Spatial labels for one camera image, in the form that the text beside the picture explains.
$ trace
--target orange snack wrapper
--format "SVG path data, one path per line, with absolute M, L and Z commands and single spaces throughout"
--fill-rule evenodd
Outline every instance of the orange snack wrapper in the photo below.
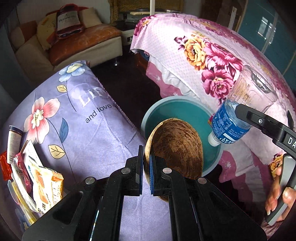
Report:
M 11 179 L 12 169 L 10 164 L 7 163 L 7 151 L 3 152 L 0 155 L 0 164 L 1 164 L 2 174 L 3 174 L 3 180 L 8 181 L 9 179 Z

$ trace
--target teal bowl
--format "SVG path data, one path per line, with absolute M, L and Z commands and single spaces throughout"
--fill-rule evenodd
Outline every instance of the teal bowl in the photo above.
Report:
M 202 141 L 204 158 L 202 176 L 205 176 L 215 168 L 223 152 L 223 145 L 213 147 L 207 140 L 212 131 L 208 123 L 211 115 L 210 108 L 198 100 L 185 96 L 167 97 L 156 102 L 146 112 L 141 124 L 141 133 L 145 139 L 148 139 L 154 128 L 169 118 L 188 122 Z

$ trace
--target floral blanket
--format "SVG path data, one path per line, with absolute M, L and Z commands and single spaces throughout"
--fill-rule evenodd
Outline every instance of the floral blanket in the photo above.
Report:
M 21 145 L 32 140 L 42 164 L 61 173 L 68 190 L 86 177 L 109 176 L 145 145 L 85 61 L 51 76 L 16 108 L 1 131 L 0 153 L 7 149 L 9 125 L 24 131 Z M 29 223 L 4 181 L 0 214 L 21 238 Z M 168 203 L 150 195 L 146 178 L 143 195 L 124 198 L 120 240 L 171 240 Z
M 295 97 L 270 61 L 236 32 L 191 15 L 157 14 L 136 26 L 131 50 L 150 54 L 146 75 L 160 87 L 161 96 L 187 95 L 212 109 L 225 100 L 243 65 L 270 80 L 279 97 L 266 112 L 287 125 L 287 111 L 296 120 Z M 267 164 L 281 153 L 258 129 L 225 145 L 219 164 L 220 181 L 232 180 L 244 202 L 263 202 L 272 178 Z

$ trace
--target blue bottle label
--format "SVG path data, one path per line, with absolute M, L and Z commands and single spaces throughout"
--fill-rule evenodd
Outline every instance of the blue bottle label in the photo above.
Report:
M 212 130 L 221 142 L 231 144 L 246 134 L 249 129 L 246 130 L 236 126 L 229 118 L 224 105 L 225 103 L 222 103 L 213 116 Z

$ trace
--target water bottle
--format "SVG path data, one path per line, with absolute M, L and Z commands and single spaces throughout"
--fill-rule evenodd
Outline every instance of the water bottle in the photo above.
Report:
M 235 115 L 235 108 L 239 104 L 264 113 L 277 99 L 272 85 L 253 68 L 245 65 L 226 100 L 213 116 L 209 144 L 232 144 L 250 130 L 251 125 Z

